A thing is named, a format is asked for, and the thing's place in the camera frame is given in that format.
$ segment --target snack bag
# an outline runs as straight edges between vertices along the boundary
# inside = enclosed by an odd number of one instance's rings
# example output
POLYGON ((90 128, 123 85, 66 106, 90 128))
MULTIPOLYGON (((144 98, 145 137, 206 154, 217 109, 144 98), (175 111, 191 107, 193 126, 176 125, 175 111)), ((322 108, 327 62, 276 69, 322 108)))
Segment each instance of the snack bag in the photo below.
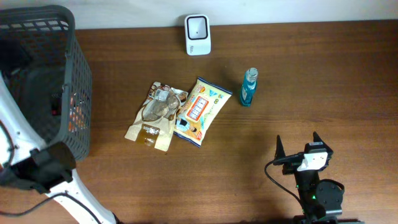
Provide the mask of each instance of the snack bag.
POLYGON ((199 77, 187 103, 177 111, 174 134, 200 147, 206 130, 231 95, 199 77))
POLYGON ((172 140, 175 113, 187 100, 188 93, 154 82, 126 139, 167 151, 172 140))

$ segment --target blue liquid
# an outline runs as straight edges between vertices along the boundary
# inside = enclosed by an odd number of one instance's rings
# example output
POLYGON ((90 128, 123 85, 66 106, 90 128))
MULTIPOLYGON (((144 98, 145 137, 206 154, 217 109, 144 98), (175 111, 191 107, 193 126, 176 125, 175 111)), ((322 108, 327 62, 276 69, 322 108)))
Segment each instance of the blue liquid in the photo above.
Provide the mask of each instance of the blue liquid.
POLYGON ((244 74, 244 80, 240 94, 240 99, 243 106, 251 105, 254 93, 257 89, 257 76, 258 71, 255 68, 250 68, 244 74))

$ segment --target black plastic basket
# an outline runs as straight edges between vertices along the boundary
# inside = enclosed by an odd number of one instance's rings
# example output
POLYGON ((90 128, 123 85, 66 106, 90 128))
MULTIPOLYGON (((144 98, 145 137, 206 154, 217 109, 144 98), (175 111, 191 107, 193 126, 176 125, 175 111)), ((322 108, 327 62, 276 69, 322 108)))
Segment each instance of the black plastic basket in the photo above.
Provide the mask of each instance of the black plastic basket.
POLYGON ((48 145, 64 142, 76 160, 90 150, 91 71, 62 6, 0 11, 0 40, 17 43, 29 64, 7 85, 22 114, 48 145))

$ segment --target white device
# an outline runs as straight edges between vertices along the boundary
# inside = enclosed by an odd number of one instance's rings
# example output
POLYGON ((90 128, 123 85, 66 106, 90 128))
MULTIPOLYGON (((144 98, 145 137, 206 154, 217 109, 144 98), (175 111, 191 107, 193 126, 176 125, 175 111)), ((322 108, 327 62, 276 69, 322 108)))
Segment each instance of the white device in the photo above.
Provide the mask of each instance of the white device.
POLYGON ((209 18, 203 14, 185 18, 185 42, 187 54, 206 55, 211 51, 209 18))
MULTIPOLYGON (((322 145, 322 142, 312 142, 311 146, 322 145)), ((297 168, 297 171, 306 170, 318 170, 321 169, 326 164, 326 159, 328 158, 327 152, 316 152, 316 153, 306 153, 304 154, 304 159, 301 165, 297 168)))
MULTIPOLYGON (((0 71, 0 121, 4 126, 0 129, 0 167, 1 164, 8 162, 10 165, 17 164, 20 161, 30 157, 32 149, 43 150, 47 147, 46 142, 30 126, 25 116, 20 111, 14 98, 10 94, 6 82, 2 78, 0 71), (9 156, 10 144, 7 138, 11 138, 14 147, 14 156, 9 156)), ((80 180, 76 169, 72 170, 73 180, 71 182, 62 182, 50 189, 46 195, 51 197, 55 194, 66 193, 88 209, 90 209, 101 224, 116 224, 117 221, 113 213, 105 209, 80 180)), ((62 205, 79 223, 97 223, 83 207, 76 204, 67 197, 54 198, 62 205)))

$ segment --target label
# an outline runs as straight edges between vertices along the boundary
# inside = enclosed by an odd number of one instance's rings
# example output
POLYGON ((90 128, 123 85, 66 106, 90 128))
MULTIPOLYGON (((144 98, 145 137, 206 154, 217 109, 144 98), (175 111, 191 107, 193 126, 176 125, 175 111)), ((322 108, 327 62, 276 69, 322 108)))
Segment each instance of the label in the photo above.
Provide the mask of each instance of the label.
POLYGON ((199 133, 197 134, 197 140, 201 140, 201 131, 199 131, 199 133))
POLYGON ((213 90, 210 90, 210 96, 215 96, 215 95, 217 95, 217 93, 213 90))
POLYGON ((209 104, 209 101, 201 96, 198 96, 196 102, 192 105, 191 110, 187 113, 187 116, 194 121, 198 121, 200 115, 206 109, 207 104, 209 104))
POLYGON ((195 89, 195 92, 203 93, 205 90, 206 88, 203 85, 198 85, 198 87, 195 89))
POLYGON ((242 97, 244 100, 246 100, 247 95, 248 94, 246 93, 246 90, 244 90, 244 88, 242 87, 242 97))
POLYGON ((160 129, 148 124, 143 124, 137 135, 136 142, 155 147, 156 140, 159 137, 160 129))
POLYGON ((310 146, 317 146, 317 145, 320 145, 320 144, 323 144, 323 143, 322 142, 311 142, 309 144, 310 144, 310 146))
POLYGON ((154 99, 159 100, 159 101, 166 101, 168 95, 169 95, 169 91, 156 90, 154 99))

